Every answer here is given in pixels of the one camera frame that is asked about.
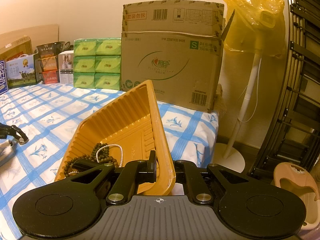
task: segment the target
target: black circular joint cover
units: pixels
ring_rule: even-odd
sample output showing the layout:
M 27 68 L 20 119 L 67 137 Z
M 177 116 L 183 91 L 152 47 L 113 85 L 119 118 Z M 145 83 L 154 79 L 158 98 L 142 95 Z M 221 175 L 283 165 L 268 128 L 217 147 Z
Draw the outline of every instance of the black circular joint cover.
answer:
M 88 228 L 101 207 L 93 190 L 86 186 L 70 183 L 66 187 L 55 182 L 20 196 L 12 208 L 20 231 L 33 237 L 63 238 Z
M 219 203 L 222 220 L 248 238 L 285 238 L 300 230 L 306 208 L 293 193 L 257 182 L 233 184 Z

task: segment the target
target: wooden board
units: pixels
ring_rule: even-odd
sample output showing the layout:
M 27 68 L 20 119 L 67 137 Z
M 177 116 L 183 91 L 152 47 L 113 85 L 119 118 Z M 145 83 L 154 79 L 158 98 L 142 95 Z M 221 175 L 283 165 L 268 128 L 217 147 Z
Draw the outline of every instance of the wooden board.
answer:
M 38 45 L 58 41 L 58 24 L 40 25 L 0 34 L 0 48 L 24 35 L 31 38 L 32 50 L 34 51 Z

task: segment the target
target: large brown cardboard box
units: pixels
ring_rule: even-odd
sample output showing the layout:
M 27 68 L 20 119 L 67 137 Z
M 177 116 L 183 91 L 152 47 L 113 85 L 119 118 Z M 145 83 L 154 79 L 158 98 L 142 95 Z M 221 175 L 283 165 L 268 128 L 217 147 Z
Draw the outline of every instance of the large brown cardboard box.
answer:
M 222 35 L 223 9 L 190 0 L 124 5 L 122 90 L 151 79 L 157 100 L 209 112 L 227 33 Z
M 7 44 L 3 48 L 0 48 L 0 60 L 9 61 L 21 56 L 22 54 L 33 54 L 31 39 L 29 36 L 24 36 Z

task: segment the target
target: orange food container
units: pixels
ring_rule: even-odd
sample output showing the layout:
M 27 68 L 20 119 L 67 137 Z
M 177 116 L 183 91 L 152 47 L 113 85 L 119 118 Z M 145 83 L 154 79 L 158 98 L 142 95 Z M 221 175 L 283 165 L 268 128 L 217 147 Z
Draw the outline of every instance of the orange food container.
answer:
M 154 93 L 147 80 L 102 107 L 79 125 L 62 159 L 55 181 L 63 179 L 67 162 L 90 155 L 98 143 L 119 144 L 124 153 L 123 166 L 133 160 L 148 160 L 156 151 L 157 180 L 139 185 L 142 195 L 168 195 L 176 174 Z M 110 147 L 110 156 L 120 162 L 121 151 Z

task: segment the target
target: gray ribbed plate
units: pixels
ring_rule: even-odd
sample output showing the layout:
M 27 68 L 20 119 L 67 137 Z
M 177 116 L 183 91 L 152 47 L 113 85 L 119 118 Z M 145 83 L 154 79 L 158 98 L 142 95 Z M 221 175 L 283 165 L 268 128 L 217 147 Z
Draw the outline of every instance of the gray ribbed plate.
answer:
M 102 218 L 72 240 L 245 240 L 226 228 L 212 208 L 187 196 L 133 196 L 107 208 Z

